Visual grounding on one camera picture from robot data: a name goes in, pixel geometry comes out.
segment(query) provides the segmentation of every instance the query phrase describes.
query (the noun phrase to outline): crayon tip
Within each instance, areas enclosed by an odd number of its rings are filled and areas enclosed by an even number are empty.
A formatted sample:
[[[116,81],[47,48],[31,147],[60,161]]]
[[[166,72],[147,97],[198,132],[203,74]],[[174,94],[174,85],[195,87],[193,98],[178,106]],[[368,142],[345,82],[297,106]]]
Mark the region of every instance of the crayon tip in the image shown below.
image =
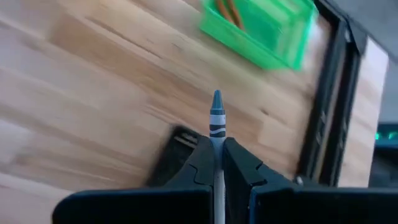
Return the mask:
[[[210,111],[217,111],[217,110],[221,111],[224,110],[223,99],[221,97],[221,91],[219,90],[214,91],[213,103],[211,104]]]

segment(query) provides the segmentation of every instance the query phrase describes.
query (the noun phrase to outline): green plastic box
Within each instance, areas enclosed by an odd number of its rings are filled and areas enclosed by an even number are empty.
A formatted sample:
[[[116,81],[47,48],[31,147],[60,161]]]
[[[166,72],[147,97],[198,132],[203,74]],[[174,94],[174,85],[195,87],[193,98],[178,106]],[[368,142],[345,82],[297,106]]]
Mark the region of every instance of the green plastic box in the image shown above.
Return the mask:
[[[266,69],[300,70],[308,33],[318,15],[311,0],[234,0],[245,31],[205,0],[200,29]]]

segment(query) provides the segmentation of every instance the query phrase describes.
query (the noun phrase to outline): wood grain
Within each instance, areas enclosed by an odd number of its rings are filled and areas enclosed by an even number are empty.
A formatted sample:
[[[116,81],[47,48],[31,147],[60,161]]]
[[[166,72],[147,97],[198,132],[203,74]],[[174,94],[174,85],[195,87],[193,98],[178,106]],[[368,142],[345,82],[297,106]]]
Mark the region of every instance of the wood grain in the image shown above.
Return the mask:
[[[228,135],[293,177],[330,25],[314,24],[301,71],[265,71],[200,32],[200,11],[199,0],[0,2],[0,223],[49,223],[69,193],[142,185],[173,124],[207,134],[215,89]],[[387,61],[368,40],[341,185],[368,182]]]

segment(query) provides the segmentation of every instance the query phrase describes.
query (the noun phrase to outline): black frame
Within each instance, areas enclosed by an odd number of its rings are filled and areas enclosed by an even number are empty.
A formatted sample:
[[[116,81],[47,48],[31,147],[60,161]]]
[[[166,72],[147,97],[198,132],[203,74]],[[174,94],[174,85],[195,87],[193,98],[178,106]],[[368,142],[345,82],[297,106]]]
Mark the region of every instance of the black frame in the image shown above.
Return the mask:
[[[332,31],[296,175],[312,182],[337,186],[361,56],[366,49],[368,36],[362,27],[331,1],[314,0],[314,3],[320,14],[330,23]],[[330,99],[342,57],[344,57],[343,73],[332,117],[329,113]],[[326,136],[326,123],[329,119],[332,119],[331,129],[329,135]],[[327,141],[325,156],[321,174],[317,180],[318,160],[325,141]]]

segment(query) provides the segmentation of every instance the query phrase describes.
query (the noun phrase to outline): gray crayon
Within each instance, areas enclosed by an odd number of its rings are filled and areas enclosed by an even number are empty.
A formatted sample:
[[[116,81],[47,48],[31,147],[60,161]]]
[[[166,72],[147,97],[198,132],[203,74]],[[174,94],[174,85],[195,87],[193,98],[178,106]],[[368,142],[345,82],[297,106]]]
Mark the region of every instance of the gray crayon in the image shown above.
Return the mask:
[[[221,161],[223,144],[226,138],[226,122],[221,92],[214,92],[213,104],[210,109],[210,140],[213,143],[216,157],[215,183],[214,183],[214,209],[215,224],[225,223],[225,182]]]

